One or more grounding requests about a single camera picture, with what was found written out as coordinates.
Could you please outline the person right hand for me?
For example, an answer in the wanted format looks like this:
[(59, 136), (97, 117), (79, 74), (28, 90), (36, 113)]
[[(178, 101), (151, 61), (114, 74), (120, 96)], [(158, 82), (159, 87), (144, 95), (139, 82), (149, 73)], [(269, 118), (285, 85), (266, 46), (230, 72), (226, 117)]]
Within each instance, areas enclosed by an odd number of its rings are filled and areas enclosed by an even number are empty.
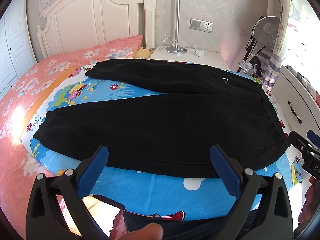
[(310, 183), (310, 187), (308, 188), (305, 194), (305, 203), (298, 216), (299, 225), (304, 223), (305, 221), (308, 221), (312, 215), (311, 204), (313, 202), (314, 194), (315, 194), (315, 183), (316, 183), (315, 178), (310, 177), (309, 183)]

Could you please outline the person left hand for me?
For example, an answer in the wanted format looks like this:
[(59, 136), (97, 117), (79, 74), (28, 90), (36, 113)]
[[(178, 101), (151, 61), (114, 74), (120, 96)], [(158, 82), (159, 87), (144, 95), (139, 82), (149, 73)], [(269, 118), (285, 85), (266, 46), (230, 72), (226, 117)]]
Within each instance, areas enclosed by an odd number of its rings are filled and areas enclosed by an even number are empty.
[(122, 235), (118, 240), (162, 240), (163, 228), (156, 223), (150, 223), (144, 228)]

